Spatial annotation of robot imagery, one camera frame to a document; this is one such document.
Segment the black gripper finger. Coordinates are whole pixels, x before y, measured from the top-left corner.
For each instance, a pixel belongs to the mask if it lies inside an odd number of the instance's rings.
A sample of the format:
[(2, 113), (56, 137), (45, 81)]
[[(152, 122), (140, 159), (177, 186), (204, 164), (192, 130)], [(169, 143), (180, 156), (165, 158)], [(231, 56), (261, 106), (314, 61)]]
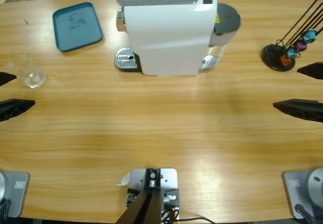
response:
[(1, 101), (1, 118), (0, 121), (6, 121), (16, 117), (35, 105), (35, 100), (27, 99), (7, 99)]
[(15, 80), (16, 78), (17, 78), (16, 75), (6, 73), (6, 72), (0, 72), (0, 86), (3, 86), (12, 80)]
[(297, 70), (298, 73), (322, 80), (323, 79), (323, 62), (316, 62)]
[(273, 103), (281, 112), (308, 121), (322, 123), (322, 103), (307, 99), (289, 99)]

